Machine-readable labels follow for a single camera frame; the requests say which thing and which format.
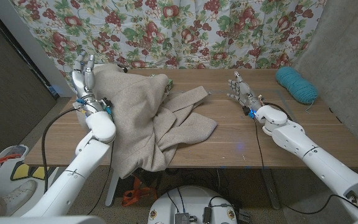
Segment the white sneaker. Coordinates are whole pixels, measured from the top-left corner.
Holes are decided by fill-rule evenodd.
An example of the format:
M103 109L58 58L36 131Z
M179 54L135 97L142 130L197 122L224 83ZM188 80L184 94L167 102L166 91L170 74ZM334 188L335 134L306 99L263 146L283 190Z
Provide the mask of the white sneaker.
M36 188L36 181L29 180L14 189L8 196L3 197L2 199L6 202L6 215L11 216L23 206L34 194Z

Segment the floral fabric backdrop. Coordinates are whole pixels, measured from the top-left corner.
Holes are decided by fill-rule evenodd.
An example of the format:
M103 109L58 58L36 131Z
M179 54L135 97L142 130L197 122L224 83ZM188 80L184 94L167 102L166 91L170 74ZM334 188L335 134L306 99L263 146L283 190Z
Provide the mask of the floral fabric backdrop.
M82 49L131 68L279 68L326 0L11 0L66 77Z

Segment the teal yarn ball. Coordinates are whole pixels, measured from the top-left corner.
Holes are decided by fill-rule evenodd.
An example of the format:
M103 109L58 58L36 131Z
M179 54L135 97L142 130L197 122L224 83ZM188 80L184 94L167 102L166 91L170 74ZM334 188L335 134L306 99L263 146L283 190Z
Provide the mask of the teal yarn ball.
M316 87L291 67L282 67L276 73L276 79L300 103L311 104L317 97Z

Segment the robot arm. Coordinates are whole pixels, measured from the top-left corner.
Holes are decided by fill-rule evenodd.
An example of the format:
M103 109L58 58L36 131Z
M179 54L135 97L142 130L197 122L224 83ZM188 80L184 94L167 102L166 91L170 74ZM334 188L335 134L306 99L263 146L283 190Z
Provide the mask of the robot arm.
M73 162L23 217L52 217L67 214L85 180L110 151L116 136L116 126L106 104L107 100L97 101L92 92L94 56L89 56L89 61L83 68L85 54L82 52L76 59L72 78L78 101L82 102L79 107L86 111L85 121L91 131L78 144Z
M238 100L243 109L248 107L250 116L264 123L264 133L271 136L278 146L299 157L335 194L358 206L358 174L313 142L302 126L288 120L284 112L264 105L262 100L255 103L252 90L237 72L235 76L237 82L229 80L229 86L236 95L228 96ZM343 200L341 203L358 220L358 209Z

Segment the gray fabric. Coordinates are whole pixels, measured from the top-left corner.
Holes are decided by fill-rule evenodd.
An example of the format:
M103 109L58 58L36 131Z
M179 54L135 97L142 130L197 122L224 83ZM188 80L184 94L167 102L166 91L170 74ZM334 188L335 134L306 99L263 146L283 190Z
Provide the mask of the gray fabric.
M113 103L117 134L111 165L121 178L138 167L166 169L178 143L204 141L215 129L215 121L191 113L208 95L202 86L166 98L166 75L151 78L117 72L115 67L108 64L95 68L93 91L96 98L106 97Z

